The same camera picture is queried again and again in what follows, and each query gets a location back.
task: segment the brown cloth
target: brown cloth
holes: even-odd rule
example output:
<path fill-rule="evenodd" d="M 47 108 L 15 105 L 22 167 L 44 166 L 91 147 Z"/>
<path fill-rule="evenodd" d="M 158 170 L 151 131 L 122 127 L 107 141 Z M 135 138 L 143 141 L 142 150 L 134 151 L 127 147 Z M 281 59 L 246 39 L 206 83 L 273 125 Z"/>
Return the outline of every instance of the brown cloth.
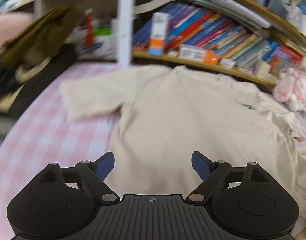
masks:
<path fill-rule="evenodd" d="M 77 24 L 71 6 L 60 6 L 29 25 L 18 37 L 5 44 L 0 56 L 2 67 L 13 69 L 21 64 L 31 67 L 52 57 Z"/>

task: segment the silver bolt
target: silver bolt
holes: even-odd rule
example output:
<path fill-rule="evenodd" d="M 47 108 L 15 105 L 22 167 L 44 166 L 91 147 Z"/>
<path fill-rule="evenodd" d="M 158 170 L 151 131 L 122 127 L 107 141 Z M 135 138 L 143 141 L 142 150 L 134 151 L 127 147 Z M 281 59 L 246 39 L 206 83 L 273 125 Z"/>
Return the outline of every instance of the silver bolt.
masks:
<path fill-rule="evenodd" d="M 188 198 L 194 202 L 199 202 L 204 200 L 204 196 L 201 194 L 192 194 Z"/>
<path fill-rule="evenodd" d="M 111 202 L 117 199 L 117 196 L 114 194 L 105 194 L 102 196 L 102 200 L 106 202 Z"/>

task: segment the pink and white gingham tablecloth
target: pink and white gingham tablecloth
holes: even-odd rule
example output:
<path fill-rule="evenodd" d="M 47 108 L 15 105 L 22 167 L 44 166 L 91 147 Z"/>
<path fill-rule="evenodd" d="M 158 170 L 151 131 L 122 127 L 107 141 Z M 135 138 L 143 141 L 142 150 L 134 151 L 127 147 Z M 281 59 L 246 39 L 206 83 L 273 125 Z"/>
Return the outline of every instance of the pink and white gingham tablecloth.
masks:
<path fill-rule="evenodd" d="M 73 167 L 82 160 L 94 161 L 107 149 L 117 114 L 68 123 L 60 83 L 65 79 L 91 77 L 119 70 L 118 64 L 77 63 L 66 70 L 32 103 L 0 147 L 0 240 L 14 233 L 6 217 L 12 198 L 48 163 Z M 302 122 L 306 133 L 306 123 Z M 296 142 L 306 151 L 306 140 Z"/>

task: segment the stuffed animal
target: stuffed animal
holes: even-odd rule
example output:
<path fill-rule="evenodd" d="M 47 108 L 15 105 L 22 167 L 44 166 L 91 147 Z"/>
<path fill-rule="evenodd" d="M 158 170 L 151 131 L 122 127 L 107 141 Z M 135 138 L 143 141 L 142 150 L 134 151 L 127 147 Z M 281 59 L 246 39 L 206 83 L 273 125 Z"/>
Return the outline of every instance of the stuffed animal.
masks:
<path fill-rule="evenodd" d="M 302 66 L 289 67 L 280 73 L 273 90 L 273 97 L 285 103 L 290 111 L 304 110 L 306 105 L 306 76 Z"/>

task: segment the t-shirt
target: t-shirt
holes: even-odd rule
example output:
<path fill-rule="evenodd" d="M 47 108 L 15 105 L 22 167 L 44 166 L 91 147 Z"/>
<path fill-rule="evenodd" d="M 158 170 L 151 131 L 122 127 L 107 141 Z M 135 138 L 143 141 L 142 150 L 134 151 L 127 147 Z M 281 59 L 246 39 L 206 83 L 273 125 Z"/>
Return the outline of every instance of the t-shirt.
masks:
<path fill-rule="evenodd" d="M 61 89 L 70 119 L 120 109 L 109 143 L 115 165 L 104 180 L 118 195 L 185 198 L 202 182 L 191 164 L 199 151 L 232 166 L 259 163 L 306 218 L 306 161 L 293 141 L 303 136 L 298 117 L 254 84 L 149 65 L 65 81 Z"/>

